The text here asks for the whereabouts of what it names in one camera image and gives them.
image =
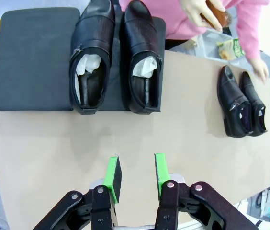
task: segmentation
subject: pink sweater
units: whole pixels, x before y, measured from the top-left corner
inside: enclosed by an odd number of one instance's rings
[[[119,0],[125,11],[131,0]],[[152,16],[159,17],[166,22],[166,39],[185,40],[201,35],[206,28],[195,26],[180,7],[179,0],[141,0],[150,10]],[[257,58],[259,54],[258,26],[261,6],[270,0],[221,0],[228,9],[236,6],[237,33],[240,45],[248,58]]]

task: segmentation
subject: black shoe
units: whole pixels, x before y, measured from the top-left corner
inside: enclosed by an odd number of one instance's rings
[[[262,135],[267,132],[264,121],[266,106],[256,93],[251,78],[247,72],[243,72],[241,75],[240,89],[249,99],[252,107],[253,133],[250,135],[254,137]]]
[[[94,114],[102,105],[112,63],[115,11],[111,0],[91,0],[76,24],[71,39],[70,99],[81,114]],[[75,89],[76,67],[84,54],[101,57],[92,73],[78,77],[80,100]]]
[[[226,134],[234,138],[242,138],[251,134],[251,104],[238,87],[228,66],[221,69],[217,84],[217,95],[225,115]]]
[[[159,75],[162,60],[158,53],[158,41],[152,16],[139,0],[133,0],[127,6],[122,17],[120,29],[122,65],[126,66],[121,73],[122,82],[126,82],[127,106],[138,114],[150,114],[158,107]],[[157,62],[151,78],[133,76],[135,65],[153,56]]]

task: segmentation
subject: black pants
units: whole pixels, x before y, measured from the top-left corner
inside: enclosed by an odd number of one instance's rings
[[[183,44],[184,42],[187,42],[188,40],[172,40],[172,39],[166,39],[165,43],[165,50],[170,50],[173,47],[176,47],[178,45]]]

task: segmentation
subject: hand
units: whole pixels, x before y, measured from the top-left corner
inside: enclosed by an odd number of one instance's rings
[[[210,0],[210,2],[220,11],[224,12],[225,7],[220,0]],[[210,21],[214,28],[222,32],[222,26],[213,12],[206,5],[206,0],[180,0],[182,9],[187,14],[192,23],[199,27],[211,28],[209,23],[204,21],[200,14],[203,14],[208,21]]]
[[[269,77],[269,71],[266,63],[260,58],[247,58],[249,64],[253,67],[255,74],[263,81],[266,82]]]

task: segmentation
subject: person's right hand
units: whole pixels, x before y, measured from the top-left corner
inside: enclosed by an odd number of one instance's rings
[[[224,12],[225,7],[220,0],[210,0],[210,2],[220,11]],[[206,0],[180,0],[182,9],[187,14],[188,18],[199,27],[211,28],[209,23],[202,19],[200,14],[203,14],[210,21],[214,28],[222,32],[222,26],[212,11],[206,5]]]

